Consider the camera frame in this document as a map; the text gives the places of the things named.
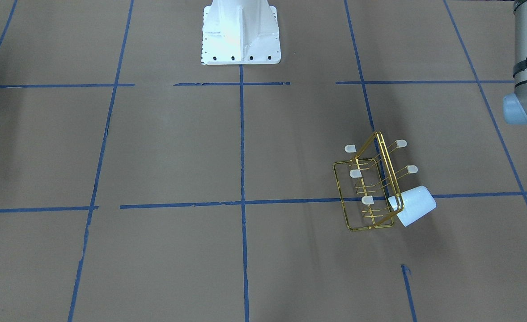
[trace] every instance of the gold metal frame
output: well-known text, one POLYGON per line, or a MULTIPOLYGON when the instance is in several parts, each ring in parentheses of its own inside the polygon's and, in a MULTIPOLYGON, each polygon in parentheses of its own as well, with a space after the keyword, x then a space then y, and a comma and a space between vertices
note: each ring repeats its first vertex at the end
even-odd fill
POLYGON ((394 171, 393 164, 391 162, 390 154, 398 149, 396 141, 387 146, 385 139, 381 132, 374 132, 371 137, 365 142, 365 144, 357 151, 353 159, 349 161, 338 161, 333 163, 333 173, 335 173, 335 180, 337 181, 337 188, 339 189, 339 197, 341 198, 341 206, 343 207, 343 214, 345 215, 345 222, 347 228, 351 231, 358 230, 369 230, 372 228, 387 228, 394 225, 394 217, 403 210, 404 203, 403 197, 398 184, 397 174, 401 173, 407 167, 394 171), (378 155, 374 157, 365 157, 363 154, 372 145, 375 144, 378 155), (365 204, 361 210, 363 218, 370 218, 372 221, 371 225, 353 227, 349 223, 349 216, 345 209, 345 197, 341 191, 341 184, 339 182, 339 176, 337 175, 338 165, 349 165, 349 169, 359 169, 360 171, 377 171, 379 182, 366 183, 364 177, 357 178, 355 184, 355 192, 358 195, 369 196, 369 193, 374 193, 382 190, 385 196, 386 208, 374 208, 371 204, 365 204), (389 198, 394 197, 398 208, 395 210, 391 207, 388 202, 389 198))

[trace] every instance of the white plastic cap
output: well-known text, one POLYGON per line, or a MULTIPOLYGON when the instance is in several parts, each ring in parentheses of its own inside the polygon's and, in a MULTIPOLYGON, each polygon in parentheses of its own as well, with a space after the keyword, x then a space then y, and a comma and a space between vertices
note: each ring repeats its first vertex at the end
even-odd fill
POLYGON ((346 153, 355 153, 355 152, 357 152, 357 148, 355 147, 355 144, 346 145, 345 146, 345 152, 346 153))
POLYGON ((373 196, 366 195, 363 198, 361 198, 361 202, 363 204, 374 204, 373 196))
POLYGON ((419 172, 419 167, 417 167, 416 165, 407 165, 407 172, 408 173, 417 173, 419 172))
POLYGON ((398 148, 404 148, 407 146, 407 141, 405 140, 397 140, 395 143, 397 144, 398 148))
POLYGON ((349 175, 352 177, 352 178, 361 178, 363 175, 361 174, 361 170, 359 169, 353 169, 351 171, 349 171, 349 175))

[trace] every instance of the white bracket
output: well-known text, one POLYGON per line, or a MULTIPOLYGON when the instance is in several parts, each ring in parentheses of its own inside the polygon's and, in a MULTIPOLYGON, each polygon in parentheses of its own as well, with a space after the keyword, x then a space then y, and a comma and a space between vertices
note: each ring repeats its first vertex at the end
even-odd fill
POLYGON ((277 64, 277 9, 268 0, 213 0, 204 8, 202 64, 277 64))

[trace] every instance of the gold wire rack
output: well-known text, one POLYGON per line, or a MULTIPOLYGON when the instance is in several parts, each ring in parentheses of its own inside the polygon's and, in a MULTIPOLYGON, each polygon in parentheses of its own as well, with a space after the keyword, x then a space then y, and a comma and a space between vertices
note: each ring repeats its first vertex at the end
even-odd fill
POLYGON ((374 132, 371 137, 363 144, 361 149, 355 150, 354 145, 348 145, 345 150, 355 153, 351 160, 338 161, 333 164, 333 173, 339 189, 341 206, 345 215, 345 223, 351 231, 368 230, 373 228, 388 228, 393 226, 394 217, 404 209, 403 197, 399 188, 398 180, 405 175, 417 173, 415 165, 407 165, 399 171, 395 171, 391 162, 391 153, 405 147, 405 140, 394 141, 386 145, 381 132, 374 132), (376 155, 366 157, 368 149, 374 145, 376 155), (345 197, 337 173, 337 167, 347 165, 348 175, 354 179, 354 196, 345 197), (391 206, 390 200, 394 198, 395 207, 391 206), (351 225, 349 214, 345 207, 346 201, 360 202, 360 216, 363 225, 351 225))

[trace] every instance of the white cup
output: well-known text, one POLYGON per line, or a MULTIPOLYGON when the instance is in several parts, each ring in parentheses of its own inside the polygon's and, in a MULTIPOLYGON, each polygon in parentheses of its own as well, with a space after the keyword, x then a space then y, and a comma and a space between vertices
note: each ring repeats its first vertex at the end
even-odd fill
MULTIPOLYGON (((403 196, 404 208, 397 216, 405 227, 437 207, 437 202, 435 202, 433 195, 425 186, 407 190, 401 195, 403 196)), ((389 203, 394 210, 398 209, 397 200, 394 196, 389 198, 389 203)))

